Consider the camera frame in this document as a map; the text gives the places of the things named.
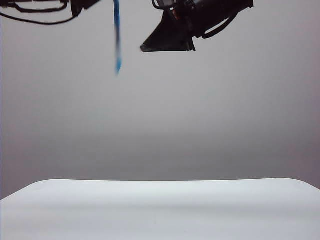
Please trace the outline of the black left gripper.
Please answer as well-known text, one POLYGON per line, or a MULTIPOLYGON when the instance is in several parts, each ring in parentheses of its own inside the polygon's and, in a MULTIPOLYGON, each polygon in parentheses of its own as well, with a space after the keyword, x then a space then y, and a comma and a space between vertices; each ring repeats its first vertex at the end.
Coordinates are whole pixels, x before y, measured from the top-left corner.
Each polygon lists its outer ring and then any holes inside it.
POLYGON ((71 0, 71 13, 73 17, 77 17, 82 10, 88 10, 100 0, 71 0))

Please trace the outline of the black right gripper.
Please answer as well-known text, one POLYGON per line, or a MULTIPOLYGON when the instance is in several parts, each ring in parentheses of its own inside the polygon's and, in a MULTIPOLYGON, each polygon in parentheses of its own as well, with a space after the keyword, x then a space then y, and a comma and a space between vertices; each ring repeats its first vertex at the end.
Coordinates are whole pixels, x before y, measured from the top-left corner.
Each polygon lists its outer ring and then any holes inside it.
POLYGON ((223 31, 253 0, 183 0, 163 12, 159 25, 140 46, 144 53, 196 51, 193 38, 211 38, 223 31))

